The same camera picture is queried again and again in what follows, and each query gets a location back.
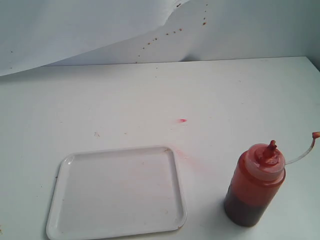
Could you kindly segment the white rectangular plastic tray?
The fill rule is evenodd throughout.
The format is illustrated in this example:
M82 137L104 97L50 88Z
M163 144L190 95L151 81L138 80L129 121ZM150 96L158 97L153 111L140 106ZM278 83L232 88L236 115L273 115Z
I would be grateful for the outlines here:
M186 219L170 147L78 152L60 163L46 235L51 240L121 238L176 231Z

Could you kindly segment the white paper backdrop sheet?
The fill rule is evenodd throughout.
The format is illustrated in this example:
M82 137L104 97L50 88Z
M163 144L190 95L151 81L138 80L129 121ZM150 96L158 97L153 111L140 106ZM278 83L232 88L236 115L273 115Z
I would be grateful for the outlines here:
M52 64L163 26L182 0L3 0L0 73Z

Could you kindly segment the red ketchup squeeze bottle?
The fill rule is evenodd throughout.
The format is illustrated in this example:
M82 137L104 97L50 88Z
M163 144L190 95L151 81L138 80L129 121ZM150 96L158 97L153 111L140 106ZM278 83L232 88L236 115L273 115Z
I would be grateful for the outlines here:
M310 147L290 161L277 149L275 140L255 144L243 152L223 201L228 218L242 227L256 225L285 180L285 166L308 155L319 137L319 132L313 132Z

